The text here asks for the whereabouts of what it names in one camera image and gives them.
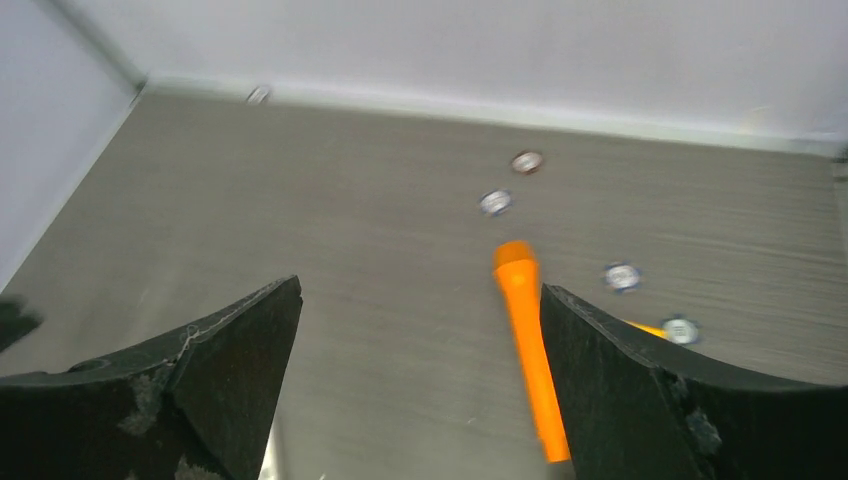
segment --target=baseboard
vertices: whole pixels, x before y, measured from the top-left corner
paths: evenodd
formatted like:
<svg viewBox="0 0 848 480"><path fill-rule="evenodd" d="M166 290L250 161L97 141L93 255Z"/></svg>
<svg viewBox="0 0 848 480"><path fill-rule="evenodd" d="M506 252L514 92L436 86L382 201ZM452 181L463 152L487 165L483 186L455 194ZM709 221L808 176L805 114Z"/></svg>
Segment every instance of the baseboard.
<svg viewBox="0 0 848 480"><path fill-rule="evenodd" d="M243 78L210 78L152 75L148 88L154 93L203 96L244 101L257 83ZM331 87L281 82L269 84L270 103L302 104L383 112L408 116L438 117L470 122L591 133L643 140L688 143L747 150L797 153L833 158L842 142L828 138L781 138L739 133L702 125L647 122L638 118L599 115L593 112L562 112L519 106L479 105L444 98L421 98L386 91L341 90Z"/></svg>
<svg viewBox="0 0 848 480"><path fill-rule="evenodd" d="M118 117L115 124L105 131L101 138L97 139L90 151L91 153L86 156L84 161L80 163L76 170L70 172L67 176L67 181L63 183L61 189L55 191L55 199L50 204L50 208L45 209L47 213L40 218L38 222L33 222L35 226L31 229L25 239L20 242L21 248L11 255L8 262L0 266L0 292L6 288L9 281L12 280L12 277L18 269L21 268L21 265L23 265L24 261L35 248L36 244L38 244L38 241L41 240L41 237L44 236L44 233L47 232L48 228L50 228L53 220L56 219L56 216L59 215L59 212L61 212L65 204L68 203L71 195L74 194L85 176L88 175L89 170L91 170L95 162L97 162L97 159L100 158L100 155L103 154L103 151L106 150L109 142L112 141L112 138L114 138L115 134L118 133L118 130L124 124L127 117L130 116L140 97L141 94L136 96L136 98L128 105L124 114Z"/></svg>

